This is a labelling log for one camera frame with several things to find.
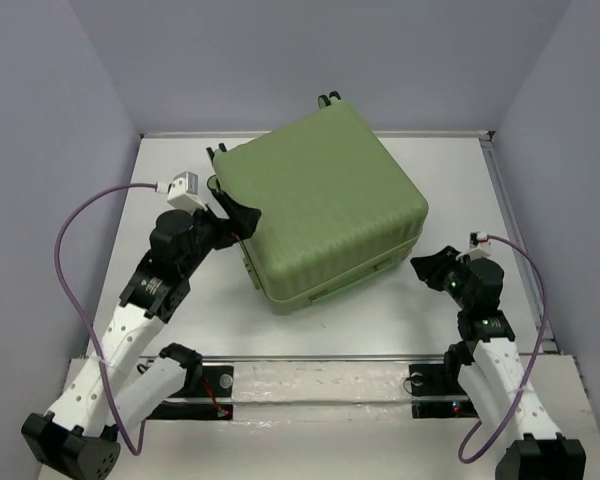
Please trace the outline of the light green hard suitcase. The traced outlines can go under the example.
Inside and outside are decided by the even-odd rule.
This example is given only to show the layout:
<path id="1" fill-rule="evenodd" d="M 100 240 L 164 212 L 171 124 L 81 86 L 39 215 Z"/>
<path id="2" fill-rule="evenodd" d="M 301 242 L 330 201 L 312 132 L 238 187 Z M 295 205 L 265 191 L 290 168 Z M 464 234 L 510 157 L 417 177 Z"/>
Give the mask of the light green hard suitcase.
<path id="1" fill-rule="evenodd" d="M 233 148 L 207 150 L 216 197 L 261 212 L 243 262 L 271 308 L 288 314 L 402 262 L 429 204 L 341 95 L 316 112 Z"/>

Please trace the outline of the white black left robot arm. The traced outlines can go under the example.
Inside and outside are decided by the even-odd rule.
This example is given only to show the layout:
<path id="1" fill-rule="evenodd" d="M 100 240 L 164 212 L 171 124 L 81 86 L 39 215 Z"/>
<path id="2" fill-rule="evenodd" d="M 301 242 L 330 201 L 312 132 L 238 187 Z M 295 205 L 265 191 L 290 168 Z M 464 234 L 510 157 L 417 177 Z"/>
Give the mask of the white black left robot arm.
<path id="1" fill-rule="evenodd" d="M 105 479 L 129 438 L 168 397 L 195 392 L 202 356 L 171 343 L 134 381 L 148 344 L 172 319 L 190 291 L 190 279 L 213 250 L 253 236 L 262 213 L 217 192 L 226 215 L 218 217 L 193 196 L 171 202 L 149 236 L 149 249 L 122 290 L 103 335 L 93 335 L 93 354 L 45 413 L 30 414 L 21 433 L 34 457 L 70 479 Z"/>

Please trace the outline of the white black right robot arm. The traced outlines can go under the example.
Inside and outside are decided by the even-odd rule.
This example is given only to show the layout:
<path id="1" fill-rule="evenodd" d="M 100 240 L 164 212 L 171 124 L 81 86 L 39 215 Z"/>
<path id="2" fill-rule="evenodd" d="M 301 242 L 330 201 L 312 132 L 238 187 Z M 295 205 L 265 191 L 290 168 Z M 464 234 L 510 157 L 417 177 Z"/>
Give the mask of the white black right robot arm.
<path id="1" fill-rule="evenodd" d="M 447 246 L 410 263 L 428 288 L 447 293 L 459 307 L 460 342 L 445 352 L 442 384 L 464 392 L 489 438 L 472 455 L 462 440 L 458 459 L 469 465 L 491 448 L 501 452 L 497 479 L 581 479 L 586 453 L 550 417 L 530 381 L 537 357 L 522 361 L 516 336 L 500 308 L 504 271 L 490 259 L 489 243 L 460 252 Z"/>

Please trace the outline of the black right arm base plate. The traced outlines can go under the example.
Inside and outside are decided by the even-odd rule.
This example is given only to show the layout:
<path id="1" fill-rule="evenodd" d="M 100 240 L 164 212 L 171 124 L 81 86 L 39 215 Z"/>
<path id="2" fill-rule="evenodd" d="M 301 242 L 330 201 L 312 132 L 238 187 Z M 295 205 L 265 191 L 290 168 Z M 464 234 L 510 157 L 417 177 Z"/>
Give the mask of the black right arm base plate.
<path id="1" fill-rule="evenodd" d="M 403 388 L 411 396 L 414 419 L 476 419 L 472 402 L 455 380 L 450 380 L 442 363 L 415 363 Z"/>

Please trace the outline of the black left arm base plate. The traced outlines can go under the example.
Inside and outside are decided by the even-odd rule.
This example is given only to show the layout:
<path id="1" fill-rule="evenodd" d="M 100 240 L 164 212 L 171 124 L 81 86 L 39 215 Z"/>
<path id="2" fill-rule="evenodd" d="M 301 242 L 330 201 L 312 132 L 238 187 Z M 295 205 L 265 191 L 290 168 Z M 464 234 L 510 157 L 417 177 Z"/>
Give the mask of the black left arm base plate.
<path id="1" fill-rule="evenodd" d="M 231 421 L 234 367 L 204 365 L 197 381 L 191 376 L 184 387 L 163 401 L 148 417 L 164 421 Z"/>

